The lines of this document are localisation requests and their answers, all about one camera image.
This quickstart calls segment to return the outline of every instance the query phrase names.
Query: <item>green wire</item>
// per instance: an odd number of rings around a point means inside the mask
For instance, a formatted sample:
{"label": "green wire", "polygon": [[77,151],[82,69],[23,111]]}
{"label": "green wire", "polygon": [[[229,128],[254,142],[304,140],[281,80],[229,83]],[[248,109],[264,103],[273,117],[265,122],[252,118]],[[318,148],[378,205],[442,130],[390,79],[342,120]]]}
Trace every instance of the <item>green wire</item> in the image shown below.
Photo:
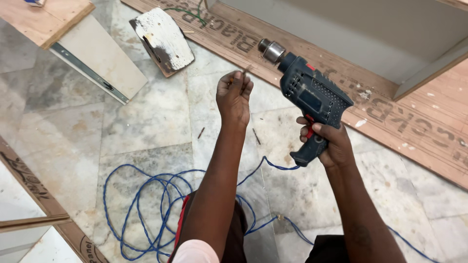
{"label": "green wire", "polygon": [[203,20],[203,19],[200,17],[200,5],[202,4],[202,1],[203,1],[203,0],[200,0],[200,2],[198,3],[198,6],[197,6],[197,14],[194,14],[194,13],[192,13],[192,12],[190,12],[190,11],[187,11],[187,10],[185,10],[185,9],[179,9],[179,8],[165,8],[165,9],[163,9],[163,10],[164,10],[164,11],[166,11],[166,10],[175,10],[175,11],[183,11],[183,12],[186,12],[186,13],[188,13],[189,15],[192,15],[192,16],[198,18],[198,20],[200,20],[200,23],[202,23],[203,26],[206,26],[205,20]]}

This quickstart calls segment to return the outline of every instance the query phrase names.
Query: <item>white shirt sleeve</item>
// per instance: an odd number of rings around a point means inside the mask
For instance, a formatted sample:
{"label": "white shirt sleeve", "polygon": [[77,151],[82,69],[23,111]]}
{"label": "white shirt sleeve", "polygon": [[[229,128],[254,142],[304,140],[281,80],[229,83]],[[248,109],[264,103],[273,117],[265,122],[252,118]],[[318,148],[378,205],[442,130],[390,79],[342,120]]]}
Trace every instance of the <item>white shirt sleeve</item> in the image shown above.
{"label": "white shirt sleeve", "polygon": [[219,263],[219,259],[208,243],[192,239],[182,243],[172,263]]}

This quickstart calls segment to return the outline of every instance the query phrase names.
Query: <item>left hand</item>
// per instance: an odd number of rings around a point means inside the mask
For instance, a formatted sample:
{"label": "left hand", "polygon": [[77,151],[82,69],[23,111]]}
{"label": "left hand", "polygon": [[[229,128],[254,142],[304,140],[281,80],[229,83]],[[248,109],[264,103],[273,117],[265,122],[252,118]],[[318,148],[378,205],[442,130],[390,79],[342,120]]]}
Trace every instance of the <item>left hand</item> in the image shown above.
{"label": "left hand", "polygon": [[254,83],[240,71],[233,71],[219,80],[216,103],[222,124],[240,124],[247,127],[250,120],[249,98],[253,88]]}

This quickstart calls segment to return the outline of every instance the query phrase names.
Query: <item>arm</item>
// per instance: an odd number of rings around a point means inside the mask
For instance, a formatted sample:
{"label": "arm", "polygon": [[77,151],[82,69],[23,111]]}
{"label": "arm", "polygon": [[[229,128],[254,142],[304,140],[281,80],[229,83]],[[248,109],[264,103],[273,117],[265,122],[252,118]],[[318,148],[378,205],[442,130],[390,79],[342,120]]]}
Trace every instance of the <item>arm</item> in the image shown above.
{"label": "arm", "polygon": [[180,237],[180,242],[205,241],[219,260],[234,212],[237,172],[250,119],[249,96],[253,86],[250,78],[244,78],[240,71],[225,75],[218,83],[216,102],[221,113],[221,131]]}
{"label": "arm", "polygon": [[[297,122],[310,125],[304,117],[299,117]],[[328,149],[319,159],[335,194],[350,261],[406,262],[364,187],[344,125],[341,124],[339,130],[322,124],[314,124],[312,128],[329,140]],[[304,127],[301,129],[302,142],[307,141],[306,134],[307,127]]]}

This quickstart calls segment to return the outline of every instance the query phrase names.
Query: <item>drill handle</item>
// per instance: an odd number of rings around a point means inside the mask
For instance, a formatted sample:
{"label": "drill handle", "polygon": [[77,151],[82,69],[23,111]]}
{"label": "drill handle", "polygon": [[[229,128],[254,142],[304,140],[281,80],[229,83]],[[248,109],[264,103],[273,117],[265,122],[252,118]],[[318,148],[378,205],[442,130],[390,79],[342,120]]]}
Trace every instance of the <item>drill handle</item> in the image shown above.
{"label": "drill handle", "polygon": [[314,133],[297,152],[290,152],[289,155],[297,165],[306,167],[313,159],[319,156],[328,146],[328,141],[322,136]]}

